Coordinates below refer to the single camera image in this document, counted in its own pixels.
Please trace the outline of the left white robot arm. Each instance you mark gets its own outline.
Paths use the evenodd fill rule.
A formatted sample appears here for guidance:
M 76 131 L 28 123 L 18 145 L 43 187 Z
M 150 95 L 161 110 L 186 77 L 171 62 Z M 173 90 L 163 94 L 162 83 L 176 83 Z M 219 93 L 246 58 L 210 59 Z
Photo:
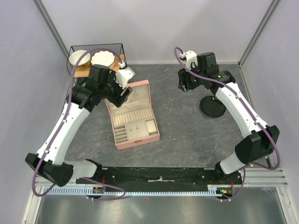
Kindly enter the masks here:
M 73 86 L 71 99 L 65 103 L 48 139 L 35 154 L 27 154 L 25 162 L 36 174 L 59 187 L 72 178 L 81 177 L 86 177 L 91 183 L 99 183 L 103 173 L 95 163 L 73 163 L 64 158 L 78 128 L 95 106 L 104 99 L 116 107 L 127 101 L 132 92 L 128 82 L 134 75 L 129 67 L 113 71 L 103 65 L 92 66 L 85 83 Z

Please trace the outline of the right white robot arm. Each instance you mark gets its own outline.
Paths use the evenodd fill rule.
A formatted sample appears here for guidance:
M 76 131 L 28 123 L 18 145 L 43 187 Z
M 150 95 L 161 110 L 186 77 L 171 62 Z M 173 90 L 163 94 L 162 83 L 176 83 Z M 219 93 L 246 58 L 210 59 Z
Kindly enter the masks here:
M 213 52 L 196 54 L 176 47 L 174 54 L 182 66 L 178 71 L 178 88 L 189 91 L 202 85 L 210 90 L 212 95 L 201 99 L 200 110 L 211 118 L 221 117 L 228 111 L 241 131 L 243 139 L 235 151 L 215 165 L 214 178 L 218 183 L 226 183 L 232 173 L 278 152 L 279 129 L 276 125 L 269 126 L 255 112 L 233 75 L 227 70 L 220 71 Z

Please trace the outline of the pink jewelry box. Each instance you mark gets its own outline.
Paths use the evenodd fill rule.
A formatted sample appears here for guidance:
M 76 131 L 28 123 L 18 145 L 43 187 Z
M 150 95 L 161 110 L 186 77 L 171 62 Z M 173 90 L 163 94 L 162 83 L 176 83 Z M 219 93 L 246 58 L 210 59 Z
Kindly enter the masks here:
M 119 108 L 105 100 L 118 150 L 136 147 L 160 140 L 156 118 L 152 109 L 150 84 L 142 80 L 128 85 L 132 88 L 127 101 Z M 157 133 L 149 134 L 146 121 L 154 120 Z M 142 122 L 139 129 L 133 128 L 134 123 Z

